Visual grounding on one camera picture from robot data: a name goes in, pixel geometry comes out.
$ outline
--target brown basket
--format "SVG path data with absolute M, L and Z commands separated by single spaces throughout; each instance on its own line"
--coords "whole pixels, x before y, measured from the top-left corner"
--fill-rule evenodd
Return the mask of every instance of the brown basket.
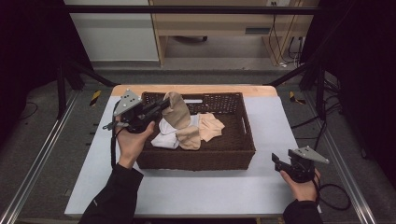
M 163 99 L 165 93 L 143 92 L 142 103 L 148 104 Z M 202 100 L 187 103 L 191 114 L 211 112 L 225 126 L 222 136 L 209 142 L 201 141 L 199 150 L 184 150 L 154 147 L 151 140 L 160 132 L 158 118 L 154 134 L 148 138 L 137 159 L 141 169 L 177 170 L 246 170 L 255 153 L 248 115 L 241 92 L 182 94 L 185 100 Z

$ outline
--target table surface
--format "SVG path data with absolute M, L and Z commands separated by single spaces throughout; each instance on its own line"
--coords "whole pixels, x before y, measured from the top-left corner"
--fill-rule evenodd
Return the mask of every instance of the table surface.
M 256 153 L 247 170 L 141 170 L 135 217 L 273 217 L 292 201 L 289 187 L 274 170 L 271 154 L 289 162 L 289 148 L 297 148 L 280 98 L 267 86 L 120 85 L 107 103 L 90 151 L 81 168 L 65 214 L 80 217 L 111 173 L 111 121 L 114 104 L 130 89 L 180 93 L 242 92 Z

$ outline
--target gray floor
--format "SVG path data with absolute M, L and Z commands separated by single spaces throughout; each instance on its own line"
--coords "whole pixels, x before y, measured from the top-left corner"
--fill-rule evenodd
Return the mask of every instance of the gray floor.
M 123 66 L 114 64 L 98 66 L 97 72 L 112 81 L 119 83 L 145 84 L 256 84 L 268 83 L 286 74 L 293 68 L 273 67 L 264 51 L 262 41 L 257 37 L 209 37 L 207 42 L 200 39 L 177 37 L 170 39 L 165 65 L 146 66 L 144 63 L 134 67 L 125 63 Z M 64 125 L 62 134 L 53 147 L 49 158 L 35 182 L 19 218 L 56 219 L 50 223 L 61 223 L 59 220 L 70 221 L 63 212 L 68 202 L 68 195 L 73 189 L 79 169 L 89 150 L 97 124 L 106 105 L 111 89 L 96 81 L 84 77 L 86 87 L 79 93 L 70 118 Z M 314 91 L 300 92 L 299 77 L 296 77 L 277 89 L 282 99 L 290 126 L 314 117 L 309 104 L 300 105 L 290 101 L 290 91 L 294 91 L 297 99 L 305 99 L 314 95 Z M 102 90 L 96 106 L 89 106 L 95 91 Z M 13 134 L 0 151 L 0 213 L 3 213 L 18 187 L 35 161 L 35 156 L 43 146 L 57 114 L 56 83 L 43 86 L 32 91 L 28 102 L 38 105 L 37 111 L 28 119 L 21 120 L 12 130 Z M 328 102 L 328 106 L 337 103 L 336 98 Z M 34 105 L 27 105 L 23 115 L 35 110 Z M 375 161 L 361 157 L 360 147 L 354 133 L 350 130 L 344 116 L 335 110 L 328 115 L 328 129 L 332 140 L 339 149 L 346 165 L 352 173 L 358 189 L 364 196 L 377 223 L 396 223 L 396 192 L 384 177 Z M 300 147 L 315 144 L 318 135 L 318 122 L 293 129 Z M 318 152 L 330 158 L 332 146 L 321 138 Z M 329 165 L 318 164 L 322 174 L 322 183 L 333 183 L 343 186 L 339 171 L 334 162 Z M 337 189 L 325 189 L 323 198 L 342 206 L 346 199 Z M 322 217 L 326 223 L 361 223 L 357 216 L 358 206 L 347 211 L 336 211 L 326 204 L 321 204 Z

